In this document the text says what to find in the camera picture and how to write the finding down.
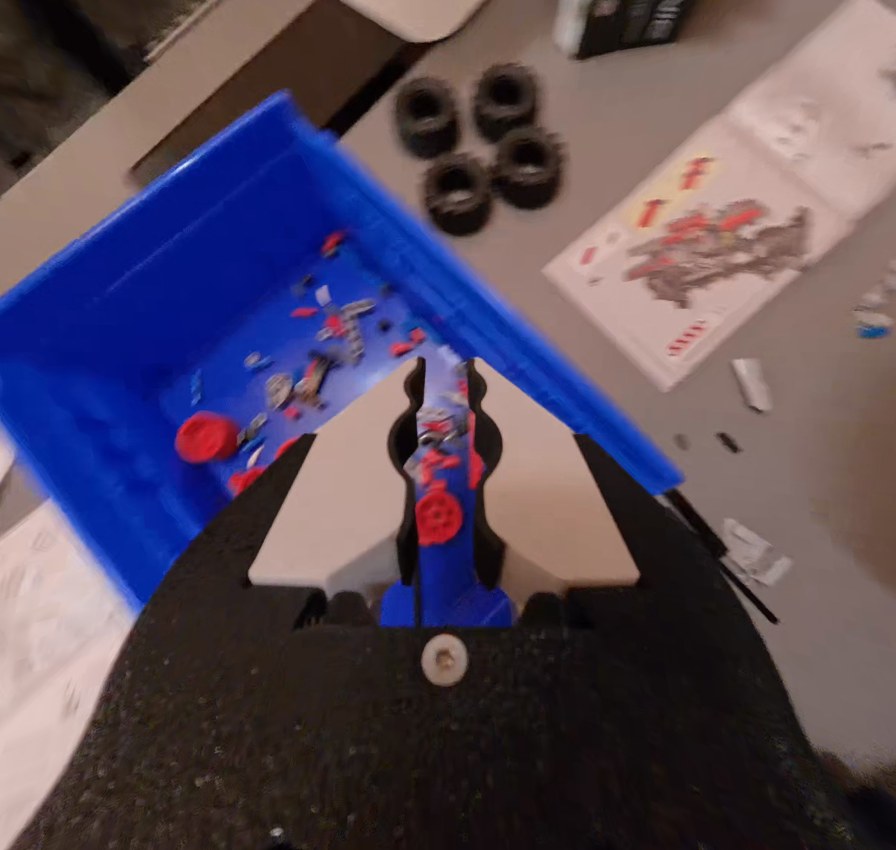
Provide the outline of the black toy set box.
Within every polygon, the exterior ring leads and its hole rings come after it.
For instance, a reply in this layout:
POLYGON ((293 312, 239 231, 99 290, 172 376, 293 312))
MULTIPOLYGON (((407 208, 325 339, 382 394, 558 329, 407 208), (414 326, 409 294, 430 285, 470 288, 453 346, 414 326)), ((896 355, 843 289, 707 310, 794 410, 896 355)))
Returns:
POLYGON ((567 58, 589 60, 676 41, 696 0, 558 0, 553 41, 567 58))

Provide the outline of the pile of small toy pieces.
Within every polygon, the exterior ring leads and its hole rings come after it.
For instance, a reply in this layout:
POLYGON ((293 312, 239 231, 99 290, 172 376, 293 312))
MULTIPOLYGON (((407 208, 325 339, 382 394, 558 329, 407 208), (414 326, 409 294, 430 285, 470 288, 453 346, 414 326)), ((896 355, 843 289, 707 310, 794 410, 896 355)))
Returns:
POLYGON ((467 471, 474 485, 482 465, 471 458, 465 365, 386 281, 364 270, 355 248, 346 232, 329 235, 322 253, 289 275, 296 284, 276 284, 165 396, 176 430, 200 411, 241 427, 233 457, 189 464, 213 472, 226 490, 231 474, 270 466, 417 357, 427 361, 426 396, 407 469, 418 494, 438 481, 453 485, 455 471, 467 471))

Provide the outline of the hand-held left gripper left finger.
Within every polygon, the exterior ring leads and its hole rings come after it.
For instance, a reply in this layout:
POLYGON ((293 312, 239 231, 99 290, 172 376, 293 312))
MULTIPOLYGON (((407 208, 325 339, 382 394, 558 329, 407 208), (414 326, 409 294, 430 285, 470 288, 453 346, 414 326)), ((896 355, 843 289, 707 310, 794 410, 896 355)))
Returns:
POLYGON ((427 363, 411 359, 307 436, 307 453, 248 571, 254 586, 413 583, 418 446, 427 363))

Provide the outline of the small white toy piece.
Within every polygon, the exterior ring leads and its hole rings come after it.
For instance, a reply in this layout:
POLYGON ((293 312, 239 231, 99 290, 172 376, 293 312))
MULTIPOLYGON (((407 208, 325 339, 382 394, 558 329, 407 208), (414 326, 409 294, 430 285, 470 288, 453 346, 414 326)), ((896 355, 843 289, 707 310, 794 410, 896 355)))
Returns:
POLYGON ((731 361, 731 369, 745 405, 758 414, 770 413, 773 400, 762 363, 756 358, 738 358, 731 361))

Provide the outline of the black toy axle rod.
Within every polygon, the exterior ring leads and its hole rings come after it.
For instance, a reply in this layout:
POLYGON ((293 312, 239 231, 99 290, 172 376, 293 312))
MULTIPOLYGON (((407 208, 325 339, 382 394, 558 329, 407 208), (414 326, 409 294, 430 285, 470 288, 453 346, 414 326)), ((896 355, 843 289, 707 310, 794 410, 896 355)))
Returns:
POLYGON ((772 625, 778 625, 778 616, 745 584, 744 580, 735 574, 733 569, 724 561, 728 554, 727 546, 717 535, 714 529, 706 522, 703 516, 694 508, 687 497, 678 489, 672 489, 658 496, 667 508, 694 534, 702 547, 711 555, 717 569, 721 572, 729 585, 733 587, 741 597, 747 601, 765 620, 772 625))

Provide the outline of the black toy tire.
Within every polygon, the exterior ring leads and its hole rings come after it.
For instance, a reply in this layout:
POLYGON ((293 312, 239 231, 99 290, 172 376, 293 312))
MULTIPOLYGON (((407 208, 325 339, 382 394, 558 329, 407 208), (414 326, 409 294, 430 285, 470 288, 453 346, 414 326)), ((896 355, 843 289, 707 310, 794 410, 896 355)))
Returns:
POLYGON ((496 143, 517 127, 536 123, 539 83, 535 73, 520 63, 499 63, 483 72, 472 101, 479 135, 496 143))
POLYGON ((495 147, 492 184, 509 206, 534 211, 550 205, 564 177, 564 153, 558 138, 543 127, 512 128, 495 147))
POLYGON ((403 84, 393 112, 401 144, 420 160, 449 154, 459 143, 458 105, 452 87, 442 79, 425 76, 403 84))
POLYGON ((475 155, 452 153, 436 158, 427 168, 422 193, 430 221, 450 236, 472 236, 490 219, 491 184, 475 155))

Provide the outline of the clear plastic bag scrap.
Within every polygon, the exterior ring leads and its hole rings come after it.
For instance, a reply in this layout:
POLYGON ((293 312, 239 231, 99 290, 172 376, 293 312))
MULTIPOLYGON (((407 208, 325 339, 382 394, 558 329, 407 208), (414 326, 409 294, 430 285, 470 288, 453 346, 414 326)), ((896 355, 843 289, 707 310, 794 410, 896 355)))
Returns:
POLYGON ((724 559, 758 585, 773 587, 793 568, 790 557, 737 520, 723 520, 721 538, 726 549, 724 559))

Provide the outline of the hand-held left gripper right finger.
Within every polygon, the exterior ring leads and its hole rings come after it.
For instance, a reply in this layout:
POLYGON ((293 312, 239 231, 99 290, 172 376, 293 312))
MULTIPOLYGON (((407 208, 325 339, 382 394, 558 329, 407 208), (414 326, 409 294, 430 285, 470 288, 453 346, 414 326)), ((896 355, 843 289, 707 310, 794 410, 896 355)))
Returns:
POLYGON ((585 461, 579 436, 482 359, 469 361, 476 569, 506 593, 632 587, 640 571, 585 461))

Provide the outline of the white paper sheet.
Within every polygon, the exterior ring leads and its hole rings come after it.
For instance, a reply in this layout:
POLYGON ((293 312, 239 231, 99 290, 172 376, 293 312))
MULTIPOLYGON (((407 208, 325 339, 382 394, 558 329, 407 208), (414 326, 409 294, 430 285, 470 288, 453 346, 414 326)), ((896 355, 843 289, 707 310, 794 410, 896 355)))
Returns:
POLYGON ((54 503, 2 536, 2 848, 72 758, 134 620, 54 503))

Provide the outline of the blue and white toy pieces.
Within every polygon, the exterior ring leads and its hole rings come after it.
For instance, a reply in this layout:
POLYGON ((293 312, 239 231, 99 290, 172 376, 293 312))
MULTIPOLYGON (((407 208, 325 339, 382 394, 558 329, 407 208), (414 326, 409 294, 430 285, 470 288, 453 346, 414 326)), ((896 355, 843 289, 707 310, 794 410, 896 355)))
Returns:
POLYGON ((852 310, 856 335, 878 339, 893 334, 895 327, 895 289, 893 282, 879 281, 865 291, 852 310))

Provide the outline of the blue plastic bin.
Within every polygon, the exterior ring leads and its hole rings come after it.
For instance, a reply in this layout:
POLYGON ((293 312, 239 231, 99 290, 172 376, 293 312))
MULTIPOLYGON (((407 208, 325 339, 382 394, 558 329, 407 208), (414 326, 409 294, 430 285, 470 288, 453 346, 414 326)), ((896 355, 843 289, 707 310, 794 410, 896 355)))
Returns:
POLYGON ((230 502, 233 463, 187 464, 199 410, 239 425, 298 375, 310 276, 395 330, 484 359, 597 441, 650 494, 684 475, 434 232, 279 92, 2 297, 2 425, 128 606, 142 609, 230 502))

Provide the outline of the open instruction booklet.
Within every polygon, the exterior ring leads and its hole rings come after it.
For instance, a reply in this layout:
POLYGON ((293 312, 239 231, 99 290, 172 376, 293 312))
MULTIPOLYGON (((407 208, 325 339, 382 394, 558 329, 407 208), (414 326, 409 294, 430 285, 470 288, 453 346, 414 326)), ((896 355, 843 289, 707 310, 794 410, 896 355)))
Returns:
POLYGON ((662 391, 894 191, 895 15, 846 0, 543 268, 662 391))

